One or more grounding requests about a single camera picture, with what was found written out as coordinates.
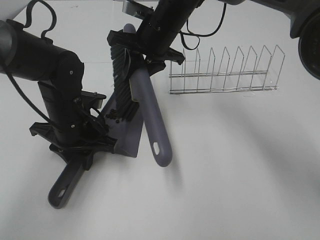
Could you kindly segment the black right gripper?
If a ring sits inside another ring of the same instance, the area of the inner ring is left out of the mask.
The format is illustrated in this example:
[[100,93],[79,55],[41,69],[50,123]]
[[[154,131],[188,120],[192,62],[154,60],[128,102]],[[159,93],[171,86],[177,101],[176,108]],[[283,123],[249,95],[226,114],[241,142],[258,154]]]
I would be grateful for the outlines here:
[[107,42],[110,46],[125,47],[146,55],[147,70],[150,75],[154,75],[166,67],[165,61],[173,61],[179,65],[184,62],[185,56],[170,48],[184,23],[184,19],[173,15],[149,15],[142,21],[137,33],[111,30]]

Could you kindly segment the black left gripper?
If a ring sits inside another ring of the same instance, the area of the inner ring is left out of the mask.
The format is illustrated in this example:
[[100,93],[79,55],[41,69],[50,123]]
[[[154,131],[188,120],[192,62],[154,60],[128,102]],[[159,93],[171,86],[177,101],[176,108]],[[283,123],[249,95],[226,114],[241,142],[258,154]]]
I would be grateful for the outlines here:
[[51,143],[50,149],[66,154],[64,161],[79,160],[88,171],[98,152],[115,153],[116,138],[108,136],[109,126],[99,110],[49,109],[49,122],[35,122],[29,131]]

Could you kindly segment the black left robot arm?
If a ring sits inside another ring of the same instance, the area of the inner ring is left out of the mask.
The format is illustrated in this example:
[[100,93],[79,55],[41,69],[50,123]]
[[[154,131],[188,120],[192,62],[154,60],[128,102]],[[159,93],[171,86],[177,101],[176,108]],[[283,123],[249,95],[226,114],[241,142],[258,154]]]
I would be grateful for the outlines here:
[[106,96],[83,90],[85,66],[76,53],[26,32],[17,21],[1,21],[0,71],[10,80],[37,82],[47,113],[30,133],[50,142],[66,162],[78,160],[88,170],[95,153],[112,151],[116,140],[106,121],[91,114]]

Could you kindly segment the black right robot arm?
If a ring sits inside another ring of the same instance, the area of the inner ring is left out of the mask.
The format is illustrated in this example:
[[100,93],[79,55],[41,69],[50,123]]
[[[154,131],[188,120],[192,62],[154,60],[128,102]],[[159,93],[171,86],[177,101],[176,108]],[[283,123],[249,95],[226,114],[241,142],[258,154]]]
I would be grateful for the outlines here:
[[[317,0],[224,0],[216,31],[227,23],[225,37],[246,28],[259,27],[265,34],[272,27],[279,28],[284,15],[289,21],[289,35],[297,39],[297,52],[304,69],[314,78],[320,77],[320,3]],[[149,75],[165,68],[166,61],[182,64],[183,54],[171,45],[176,38],[187,35],[187,20],[204,8],[206,18],[214,11],[214,4],[206,0],[160,0],[155,9],[139,2],[127,0],[126,14],[141,19],[138,28],[127,24],[121,30],[111,30],[106,38],[119,74],[128,78],[138,69]]]

